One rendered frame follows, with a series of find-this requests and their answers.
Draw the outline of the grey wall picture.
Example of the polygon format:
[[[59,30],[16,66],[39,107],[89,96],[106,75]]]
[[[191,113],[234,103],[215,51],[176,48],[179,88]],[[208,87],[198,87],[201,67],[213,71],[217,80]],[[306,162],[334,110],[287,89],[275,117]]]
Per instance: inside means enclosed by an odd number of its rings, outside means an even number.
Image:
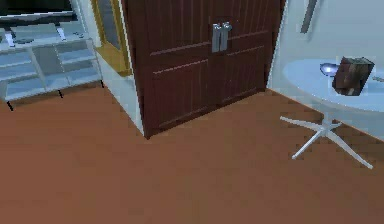
[[[302,26],[301,26],[301,29],[300,29],[300,32],[302,34],[306,34],[308,32],[308,30],[309,30],[309,27],[310,27],[310,24],[311,24],[311,20],[312,20],[312,16],[313,16],[313,13],[314,13],[317,1],[318,0],[308,0],[308,4],[307,4],[307,7],[306,7],[304,19],[303,19]]]

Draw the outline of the white round table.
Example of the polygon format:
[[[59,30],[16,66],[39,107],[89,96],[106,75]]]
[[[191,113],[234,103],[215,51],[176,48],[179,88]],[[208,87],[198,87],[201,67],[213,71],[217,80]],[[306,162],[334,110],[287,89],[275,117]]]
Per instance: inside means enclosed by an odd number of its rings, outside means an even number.
[[[321,124],[303,120],[294,120],[284,116],[280,119],[291,124],[315,131],[315,134],[292,156],[299,157],[313,142],[320,137],[326,137],[365,167],[373,166],[358,155],[333,129],[342,125],[341,112],[361,112],[367,116],[367,122],[376,125],[384,135],[384,82],[369,81],[359,96],[344,96],[338,94],[332,87],[331,76],[321,72],[320,59],[297,60],[288,63],[283,69],[283,75],[295,88],[306,94],[323,114]]]

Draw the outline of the dark brown wooden box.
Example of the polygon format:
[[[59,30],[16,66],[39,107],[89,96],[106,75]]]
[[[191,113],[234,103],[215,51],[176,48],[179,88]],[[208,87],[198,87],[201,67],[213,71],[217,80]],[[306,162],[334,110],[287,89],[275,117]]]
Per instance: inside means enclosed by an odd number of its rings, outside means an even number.
[[[332,81],[334,90],[344,96],[359,96],[375,64],[365,57],[343,57]]]

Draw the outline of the dark brown double door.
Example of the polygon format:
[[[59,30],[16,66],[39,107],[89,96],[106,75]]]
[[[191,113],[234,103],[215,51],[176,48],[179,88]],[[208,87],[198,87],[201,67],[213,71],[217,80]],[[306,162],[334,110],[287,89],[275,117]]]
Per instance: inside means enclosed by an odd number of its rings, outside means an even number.
[[[286,0],[124,0],[145,137],[265,90]],[[212,25],[232,25],[212,52]]]

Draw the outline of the black television set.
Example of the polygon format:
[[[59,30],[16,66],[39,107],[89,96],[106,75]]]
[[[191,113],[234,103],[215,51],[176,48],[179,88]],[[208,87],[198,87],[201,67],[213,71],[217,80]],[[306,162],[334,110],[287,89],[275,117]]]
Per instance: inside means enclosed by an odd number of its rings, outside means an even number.
[[[10,47],[15,46],[13,27],[54,24],[60,38],[65,40],[61,23],[77,20],[71,0],[0,0],[0,28],[5,30]]]

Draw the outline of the shiny blue round object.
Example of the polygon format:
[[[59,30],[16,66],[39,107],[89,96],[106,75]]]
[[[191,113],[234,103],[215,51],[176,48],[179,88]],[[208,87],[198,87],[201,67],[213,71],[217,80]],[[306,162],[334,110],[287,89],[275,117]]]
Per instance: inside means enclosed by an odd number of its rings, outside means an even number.
[[[320,65],[320,71],[323,75],[334,77],[338,71],[339,66],[337,64],[332,63],[322,63]]]

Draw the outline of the yellow framed doorway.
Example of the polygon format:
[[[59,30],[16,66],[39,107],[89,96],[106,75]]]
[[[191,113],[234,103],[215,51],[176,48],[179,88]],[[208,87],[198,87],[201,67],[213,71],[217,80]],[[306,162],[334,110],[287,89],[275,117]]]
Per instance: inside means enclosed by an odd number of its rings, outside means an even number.
[[[121,76],[132,74],[119,0],[90,0],[100,38],[97,52]]]

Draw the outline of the white shelf unit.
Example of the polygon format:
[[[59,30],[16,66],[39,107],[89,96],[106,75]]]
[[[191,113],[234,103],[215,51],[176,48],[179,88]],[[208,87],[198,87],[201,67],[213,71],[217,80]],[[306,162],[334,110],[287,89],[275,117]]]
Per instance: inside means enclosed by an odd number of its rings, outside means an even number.
[[[66,88],[102,82],[103,77],[92,38],[85,31],[59,33],[10,47],[4,34],[0,42],[0,100],[11,104]]]

